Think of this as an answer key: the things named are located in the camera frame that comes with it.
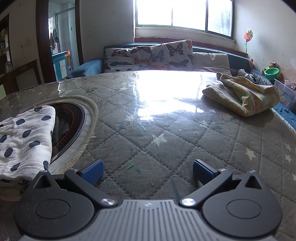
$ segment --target window sill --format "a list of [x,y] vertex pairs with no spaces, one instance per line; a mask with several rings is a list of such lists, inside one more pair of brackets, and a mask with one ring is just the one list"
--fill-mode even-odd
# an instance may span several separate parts
[[214,45],[220,45],[226,48],[235,49],[236,41],[224,38],[218,35],[181,29],[166,27],[136,27],[135,37],[162,37],[176,39],[191,39],[194,41],[205,42]]

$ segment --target gray quilted tablecloth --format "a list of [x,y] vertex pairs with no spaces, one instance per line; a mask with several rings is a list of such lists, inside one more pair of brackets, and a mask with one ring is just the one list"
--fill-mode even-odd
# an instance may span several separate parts
[[[201,186],[201,159],[233,173],[256,170],[283,210],[277,238],[296,238],[296,137],[271,111],[243,118],[202,95],[213,73],[137,71],[55,82],[0,101],[1,120],[57,96],[83,95],[99,104],[99,121],[74,167],[104,160],[96,187],[123,198],[182,197]],[[0,237],[16,240],[15,203],[0,201]]]

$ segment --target folded towel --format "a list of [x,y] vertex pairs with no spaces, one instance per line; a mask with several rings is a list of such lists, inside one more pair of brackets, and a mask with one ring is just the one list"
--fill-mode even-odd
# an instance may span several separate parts
[[54,122],[55,109],[42,106],[0,123],[0,187],[26,185],[48,169]]
[[245,77],[217,73],[220,80],[202,91],[208,98],[226,106],[241,116],[251,116],[274,107],[280,101],[273,85],[256,85]]

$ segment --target transparent plastic storage bin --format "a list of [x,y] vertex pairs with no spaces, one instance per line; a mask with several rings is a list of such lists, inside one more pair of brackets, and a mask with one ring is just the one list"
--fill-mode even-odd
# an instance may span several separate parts
[[279,90],[280,102],[296,114],[296,92],[276,79],[274,79],[274,86]]

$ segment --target blue gripper pad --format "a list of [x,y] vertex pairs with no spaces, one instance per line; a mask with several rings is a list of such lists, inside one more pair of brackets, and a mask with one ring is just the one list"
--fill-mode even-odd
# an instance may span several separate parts
[[193,162],[192,170],[194,178],[199,180],[203,185],[214,179],[219,174],[217,170],[199,159]]
[[80,175],[85,181],[94,185],[97,180],[101,178],[104,173],[104,163],[102,160],[94,161],[87,165],[82,170],[78,171],[78,175]]

